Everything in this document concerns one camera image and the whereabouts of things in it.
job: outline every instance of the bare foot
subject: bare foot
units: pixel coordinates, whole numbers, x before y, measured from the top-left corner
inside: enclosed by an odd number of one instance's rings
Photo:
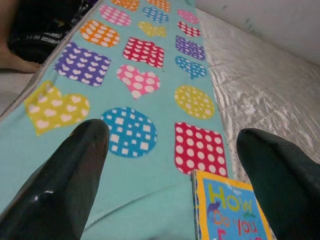
[[[7,47],[0,49],[0,69],[12,69],[32,74],[35,73],[40,66],[38,63],[23,60],[10,52]]]

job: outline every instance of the teal blanket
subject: teal blanket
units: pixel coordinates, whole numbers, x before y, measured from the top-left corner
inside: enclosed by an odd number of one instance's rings
[[[110,128],[82,239],[194,239],[194,169],[232,177],[191,0],[104,0],[0,123],[0,209],[86,119]]]

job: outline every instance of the book cover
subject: book cover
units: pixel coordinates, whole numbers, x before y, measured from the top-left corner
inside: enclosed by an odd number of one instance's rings
[[[204,171],[192,173],[197,240],[271,240],[250,184]]]

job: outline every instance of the purple square with hearts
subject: purple square with hearts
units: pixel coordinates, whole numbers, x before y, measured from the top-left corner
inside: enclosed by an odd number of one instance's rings
[[[101,86],[111,60],[69,42],[56,62],[59,75],[94,87]]]
[[[175,48],[186,55],[194,57],[198,60],[205,60],[205,49],[203,46],[200,46],[192,41],[186,40],[182,36],[176,36],[175,38]]]

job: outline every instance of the yellow circle with dots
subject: yellow circle with dots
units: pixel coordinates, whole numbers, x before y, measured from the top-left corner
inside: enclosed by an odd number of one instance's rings
[[[181,85],[175,90],[174,99],[188,115],[197,119],[210,119],[215,113],[212,99],[194,86]]]

